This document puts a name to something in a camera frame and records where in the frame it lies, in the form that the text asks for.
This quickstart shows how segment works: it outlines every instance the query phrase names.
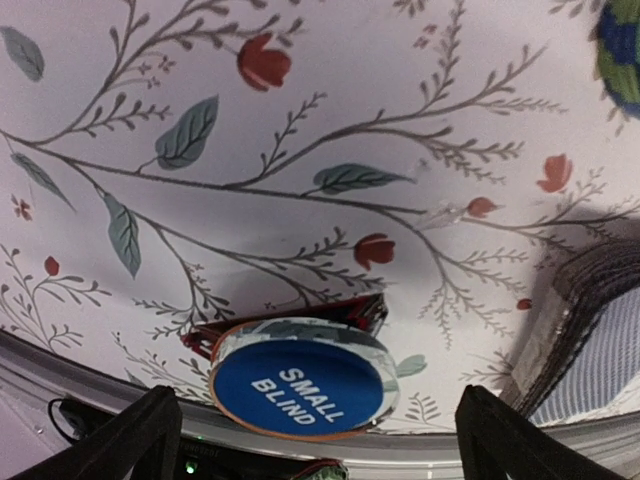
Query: green light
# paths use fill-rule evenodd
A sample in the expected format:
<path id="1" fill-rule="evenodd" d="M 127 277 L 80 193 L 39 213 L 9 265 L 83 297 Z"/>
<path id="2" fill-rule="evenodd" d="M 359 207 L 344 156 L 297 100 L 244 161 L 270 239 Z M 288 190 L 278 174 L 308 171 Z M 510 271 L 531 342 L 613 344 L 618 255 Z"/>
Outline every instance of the green light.
<path id="1" fill-rule="evenodd" d="M 198 463 L 194 462 L 193 460 L 189 460 L 187 463 L 185 463 L 184 468 L 189 475 L 193 475 L 198 469 Z"/>

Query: blue and green object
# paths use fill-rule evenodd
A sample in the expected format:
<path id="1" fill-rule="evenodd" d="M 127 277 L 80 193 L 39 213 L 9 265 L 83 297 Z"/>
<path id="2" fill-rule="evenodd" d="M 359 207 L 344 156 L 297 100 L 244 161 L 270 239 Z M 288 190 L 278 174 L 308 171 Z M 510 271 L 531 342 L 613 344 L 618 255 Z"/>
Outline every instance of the blue and green object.
<path id="1" fill-rule="evenodd" d="M 598 24 L 598 69 L 607 92 L 640 118 L 640 0 L 611 0 Z"/>

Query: striped fabric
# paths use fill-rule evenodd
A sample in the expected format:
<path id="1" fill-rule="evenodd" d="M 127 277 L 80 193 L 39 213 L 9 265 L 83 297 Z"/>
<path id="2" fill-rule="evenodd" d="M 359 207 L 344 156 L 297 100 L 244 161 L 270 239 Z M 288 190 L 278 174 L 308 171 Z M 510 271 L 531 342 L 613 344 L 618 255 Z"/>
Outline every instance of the striped fabric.
<path id="1" fill-rule="evenodd" d="M 605 407 L 640 371 L 640 289 L 613 300 L 575 363 L 530 420 L 536 425 Z"/>

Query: floral wallpaper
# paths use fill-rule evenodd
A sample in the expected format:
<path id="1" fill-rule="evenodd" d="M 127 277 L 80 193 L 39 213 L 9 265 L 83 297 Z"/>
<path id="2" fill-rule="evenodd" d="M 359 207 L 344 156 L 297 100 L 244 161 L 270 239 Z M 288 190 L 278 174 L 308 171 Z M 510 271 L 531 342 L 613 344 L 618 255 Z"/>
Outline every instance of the floral wallpaper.
<path id="1" fill-rule="evenodd" d="M 384 290 L 402 400 L 377 431 L 452 431 L 554 268 L 635 235 L 640 124 L 595 69 L 603 6 L 6 8 L 2 328 L 210 403 L 192 325 Z"/>

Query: green leaf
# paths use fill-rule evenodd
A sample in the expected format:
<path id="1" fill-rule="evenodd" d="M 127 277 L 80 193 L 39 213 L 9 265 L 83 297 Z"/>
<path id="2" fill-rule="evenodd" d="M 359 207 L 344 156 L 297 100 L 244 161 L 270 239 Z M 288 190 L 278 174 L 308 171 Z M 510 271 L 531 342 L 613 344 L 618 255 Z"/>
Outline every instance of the green leaf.
<path id="1" fill-rule="evenodd" d="M 198 160 L 217 118 L 217 95 L 187 110 L 178 123 L 156 141 L 160 168 L 178 170 Z"/>
<path id="2" fill-rule="evenodd" d="M 9 58 L 20 67 L 29 80 L 39 82 L 44 73 L 44 57 L 40 47 L 13 27 L 0 27 Z"/>
<path id="3" fill-rule="evenodd" d="M 69 207 L 71 207 L 71 210 L 75 212 L 73 205 L 71 205 L 69 200 L 67 200 L 67 197 L 64 196 L 64 193 L 62 193 L 62 191 L 58 188 L 54 181 L 51 180 L 49 174 L 45 172 L 41 167 L 36 165 L 33 160 L 31 160 L 26 155 L 17 152 L 11 154 L 11 160 L 13 160 L 16 165 L 22 167 L 34 182 L 64 200 L 64 202 L 69 205 Z"/>
<path id="4" fill-rule="evenodd" d="M 396 181 L 414 182 L 413 179 L 385 172 L 359 163 L 343 163 L 316 173 L 313 183 L 327 195 L 338 195 L 349 190 L 382 187 Z"/>
<path id="5" fill-rule="evenodd" d="M 136 377 L 135 375 L 133 375 L 129 370 L 127 370 L 125 368 L 124 371 L 127 372 L 127 376 L 129 377 L 129 381 L 131 383 L 133 383 L 134 385 L 137 385 L 139 387 L 142 387 L 142 388 L 147 388 L 147 386 L 144 384 L 144 382 L 142 380 L 140 380 L 138 377 Z"/>
<path id="6" fill-rule="evenodd" d="M 427 368 L 424 355 L 412 355 L 401 361 L 396 367 L 396 376 L 398 378 L 410 377 L 416 375 Z"/>
<path id="7" fill-rule="evenodd" d="M 131 276 L 136 278 L 142 262 L 136 217 L 110 193 L 106 193 L 103 200 L 111 216 L 109 223 L 111 245 Z"/>
<path id="8" fill-rule="evenodd" d="M 388 380 L 382 384 L 382 388 L 385 392 L 397 392 L 400 390 L 398 382 L 393 380 Z"/>

